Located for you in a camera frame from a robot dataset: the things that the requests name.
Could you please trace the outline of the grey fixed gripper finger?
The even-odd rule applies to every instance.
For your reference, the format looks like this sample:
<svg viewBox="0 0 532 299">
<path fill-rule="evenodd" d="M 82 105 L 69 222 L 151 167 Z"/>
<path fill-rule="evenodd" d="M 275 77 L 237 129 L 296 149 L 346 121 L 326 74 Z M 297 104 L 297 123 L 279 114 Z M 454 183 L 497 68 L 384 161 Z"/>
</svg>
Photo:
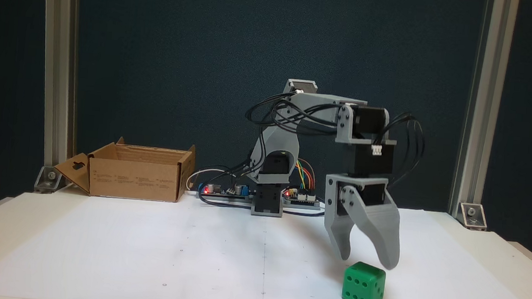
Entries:
<svg viewBox="0 0 532 299">
<path fill-rule="evenodd" d="M 336 256 L 346 261 L 351 254 L 350 233 L 354 222 L 350 218 L 329 217 L 324 218 L 324 227 L 329 236 L 330 243 Z"/>
</svg>

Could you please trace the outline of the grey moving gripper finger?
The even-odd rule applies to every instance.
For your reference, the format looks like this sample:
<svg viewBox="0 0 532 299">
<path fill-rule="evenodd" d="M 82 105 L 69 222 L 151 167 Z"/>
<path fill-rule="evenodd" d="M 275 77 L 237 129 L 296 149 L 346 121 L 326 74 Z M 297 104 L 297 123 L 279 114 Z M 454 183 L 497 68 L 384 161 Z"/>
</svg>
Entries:
<svg viewBox="0 0 532 299">
<path fill-rule="evenodd" d="M 392 270 L 400 260 L 400 213 L 386 188 L 380 190 L 376 204 L 367 204 L 353 185 L 341 190 L 341 204 L 356 228 L 371 240 L 381 265 Z"/>
</svg>

